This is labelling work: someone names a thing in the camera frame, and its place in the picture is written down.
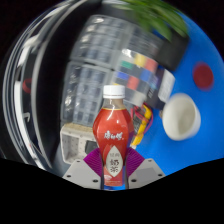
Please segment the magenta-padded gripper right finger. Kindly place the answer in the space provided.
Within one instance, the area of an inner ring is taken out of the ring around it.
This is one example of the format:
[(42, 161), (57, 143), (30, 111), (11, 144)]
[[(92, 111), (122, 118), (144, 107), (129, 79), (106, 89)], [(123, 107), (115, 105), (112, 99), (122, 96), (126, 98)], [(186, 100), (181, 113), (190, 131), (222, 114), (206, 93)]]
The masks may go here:
[(165, 176), (152, 158), (145, 159), (132, 148), (128, 149), (125, 174), (126, 189), (140, 188)]

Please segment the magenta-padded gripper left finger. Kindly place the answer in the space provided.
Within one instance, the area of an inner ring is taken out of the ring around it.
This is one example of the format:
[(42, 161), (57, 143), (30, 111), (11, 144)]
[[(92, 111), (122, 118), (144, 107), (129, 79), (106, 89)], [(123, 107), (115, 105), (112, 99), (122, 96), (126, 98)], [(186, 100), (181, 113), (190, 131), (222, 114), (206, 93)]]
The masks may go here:
[(63, 178), (84, 188), (101, 190), (103, 163), (99, 149), (94, 149), (84, 159), (76, 159)]

